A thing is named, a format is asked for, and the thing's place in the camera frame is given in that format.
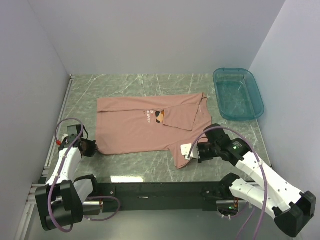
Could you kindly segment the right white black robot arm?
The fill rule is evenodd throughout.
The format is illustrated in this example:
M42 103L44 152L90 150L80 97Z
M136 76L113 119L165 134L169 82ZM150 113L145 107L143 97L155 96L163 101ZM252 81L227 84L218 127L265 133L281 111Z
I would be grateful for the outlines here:
M317 198L311 191L302 191L282 178L259 157L252 144L240 133L231 140L225 133L227 127L213 124L202 133L209 143L209 152L220 157L248 175L251 185L236 174L230 173L225 184L219 187L222 198L242 199L261 209L253 234L256 239L265 214L274 220L287 236L295 238L315 215Z

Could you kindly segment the pink printed t shirt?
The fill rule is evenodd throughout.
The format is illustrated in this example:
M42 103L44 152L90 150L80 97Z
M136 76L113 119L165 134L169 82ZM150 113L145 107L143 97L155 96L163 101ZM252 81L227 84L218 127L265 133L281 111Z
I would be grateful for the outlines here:
M191 144L212 124L203 93L97 99L95 139L104 155L170 151L177 169Z

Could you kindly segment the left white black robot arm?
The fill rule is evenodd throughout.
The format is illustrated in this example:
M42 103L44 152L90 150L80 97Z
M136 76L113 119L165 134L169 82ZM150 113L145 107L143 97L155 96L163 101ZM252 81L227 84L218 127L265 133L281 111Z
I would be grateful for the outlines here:
M84 138L80 124L67 127L67 136L58 141L58 162L52 176L35 191L35 200L42 228L45 231L80 223L85 213L84 202L100 195L97 178L85 175L75 178L83 157L93 157L98 150L94 140Z

